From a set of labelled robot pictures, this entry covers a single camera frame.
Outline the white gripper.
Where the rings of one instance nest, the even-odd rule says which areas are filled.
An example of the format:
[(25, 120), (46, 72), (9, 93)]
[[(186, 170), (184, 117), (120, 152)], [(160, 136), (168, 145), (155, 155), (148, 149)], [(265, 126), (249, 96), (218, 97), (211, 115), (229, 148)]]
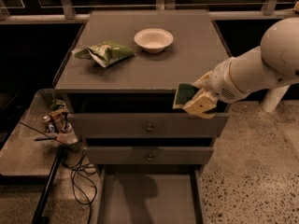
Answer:
[(194, 81), (194, 87), (202, 89), (207, 86), (209, 91), (197, 92), (183, 110), (193, 116), (211, 119), (216, 114), (218, 99), (230, 104), (246, 98), (248, 94), (235, 85), (231, 76), (231, 68), (236, 61), (235, 57), (229, 58), (219, 63), (212, 72), (209, 71)]

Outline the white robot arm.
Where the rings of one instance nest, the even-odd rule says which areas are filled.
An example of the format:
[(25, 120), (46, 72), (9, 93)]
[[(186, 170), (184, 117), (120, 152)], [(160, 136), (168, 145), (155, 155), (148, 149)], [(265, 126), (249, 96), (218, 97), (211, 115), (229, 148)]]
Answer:
[(219, 63), (193, 83), (198, 92), (183, 109), (200, 118), (214, 116), (217, 102), (242, 100), (255, 91), (277, 89), (299, 81), (299, 18), (276, 22), (261, 44)]

